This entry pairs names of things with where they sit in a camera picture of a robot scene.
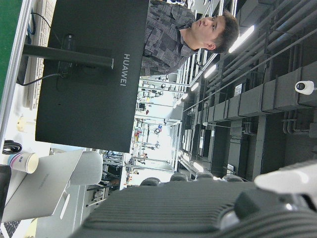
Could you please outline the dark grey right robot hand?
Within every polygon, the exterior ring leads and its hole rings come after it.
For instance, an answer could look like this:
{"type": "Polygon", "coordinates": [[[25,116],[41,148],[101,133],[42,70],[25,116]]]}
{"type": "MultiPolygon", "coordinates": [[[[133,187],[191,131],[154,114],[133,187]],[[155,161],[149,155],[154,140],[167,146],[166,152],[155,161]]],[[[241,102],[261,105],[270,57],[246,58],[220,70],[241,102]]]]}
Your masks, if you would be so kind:
{"type": "Polygon", "coordinates": [[[114,192],[75,238],[314,238],[317,162],[259,175],[253,182],[210,174],[144,182],[114,192]]]}

